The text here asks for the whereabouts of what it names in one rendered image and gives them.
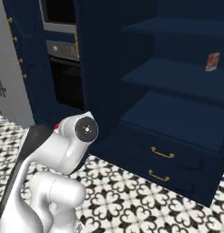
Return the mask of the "navy cabinet door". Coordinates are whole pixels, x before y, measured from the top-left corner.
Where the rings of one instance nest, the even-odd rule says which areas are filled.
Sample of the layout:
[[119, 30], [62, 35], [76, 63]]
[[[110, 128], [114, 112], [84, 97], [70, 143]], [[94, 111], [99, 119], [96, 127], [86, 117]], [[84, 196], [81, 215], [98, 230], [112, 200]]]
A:
[[86, 110], [99, 133], [93, 155], [117, 127], [122, 115], [144, 91], [122, 77], [153, 55], [150, 35], [126, 34], [122, 28], [156, 14], [157, 0], [74, 0]]

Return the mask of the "navy open shelf cabinet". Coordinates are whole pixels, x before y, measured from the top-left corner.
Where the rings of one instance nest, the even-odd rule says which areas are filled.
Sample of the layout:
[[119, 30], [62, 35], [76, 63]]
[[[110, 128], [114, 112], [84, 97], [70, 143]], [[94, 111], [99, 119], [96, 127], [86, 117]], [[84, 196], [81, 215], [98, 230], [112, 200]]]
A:
[[[147, 94], [123, 119], [212, 153], [224, 150], [224, 0], [157, 0], [156, 14], [122, 30], [150, 35], [153, 55], [123, 77]], [[216, 70], [205, 70], [220, 52]]]

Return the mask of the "red jam jar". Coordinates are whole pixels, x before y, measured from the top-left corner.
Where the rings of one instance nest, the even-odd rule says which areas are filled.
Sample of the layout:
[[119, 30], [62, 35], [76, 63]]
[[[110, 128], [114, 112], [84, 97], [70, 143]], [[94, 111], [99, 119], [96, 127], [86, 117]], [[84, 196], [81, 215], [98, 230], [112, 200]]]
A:
[[214, 71], [217, 69], [219, 64], [219, 57], [220, 57], [220, 52], [214, 52], [209, 54], [205, 68], [207, 72]]

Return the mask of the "black built-in oven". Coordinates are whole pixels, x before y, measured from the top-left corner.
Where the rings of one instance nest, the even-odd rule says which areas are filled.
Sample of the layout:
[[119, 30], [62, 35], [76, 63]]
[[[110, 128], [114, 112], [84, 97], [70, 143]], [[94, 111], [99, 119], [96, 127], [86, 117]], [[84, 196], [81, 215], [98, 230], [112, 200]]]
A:
[[85, 102], [76, 44], [47, 40], [46, 46], [57, 101], [60, 104], [83, 110]]

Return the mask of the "navy drawer front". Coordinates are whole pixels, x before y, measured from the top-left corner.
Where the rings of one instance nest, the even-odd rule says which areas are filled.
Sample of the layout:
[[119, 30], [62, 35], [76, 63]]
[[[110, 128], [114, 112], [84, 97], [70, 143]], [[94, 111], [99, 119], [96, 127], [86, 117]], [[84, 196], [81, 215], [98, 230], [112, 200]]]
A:
[[[132, 126], [119, 124], [111, 136], [126, 148], [142, 152], [147, 157], [155, 159], [162, 166], [174, 167], [178, 171], [189, 173], [191, 176], [196, 176], [199, 173], [206, 176], [212, 173], [213, 177], [222, 177], [224, 173], [224, 158], [181, 145], [173, 140]], [[151, 147], [155, 147], [158, 152], [163, 154], [173, 153], [175, 157], [168, 159], [158, 156], [152, 153]]]
[[[162, 166], [155, 159], [147, 157], [144, 153], [133, 151], [119, 144], [103, 145], [94, 149], [95, 155], [107, 162], [138, 175], [150, 182], [172, 190], [201, 205], [209, 207], [215, 196], [221, 177], [212, 176], [212, 173], [204, 176], [202, 173], [191, 176], [184, 171], [178, 171], [174, 167]], [[159, 177], [170, 177], [168, 182], [158, 180], [149, 175], [152, 169]]]

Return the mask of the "navy tall cupboard run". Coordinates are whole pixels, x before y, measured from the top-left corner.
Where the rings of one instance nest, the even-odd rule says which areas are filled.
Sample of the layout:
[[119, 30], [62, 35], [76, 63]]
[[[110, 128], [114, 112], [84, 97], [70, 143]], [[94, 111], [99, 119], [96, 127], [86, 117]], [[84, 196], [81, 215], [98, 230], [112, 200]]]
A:
[[38, 0], [2, 0], [37, 124], [53, 127], [55, 100]]

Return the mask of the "silver built-in microwave oven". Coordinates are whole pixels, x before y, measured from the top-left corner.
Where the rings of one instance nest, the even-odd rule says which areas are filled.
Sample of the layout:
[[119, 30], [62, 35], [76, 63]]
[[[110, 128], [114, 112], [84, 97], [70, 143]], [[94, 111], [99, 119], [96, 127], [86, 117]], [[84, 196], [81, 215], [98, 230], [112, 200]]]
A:
[[44, 29], [72, 34], [76, 29], [74, 0], [39, 0]]

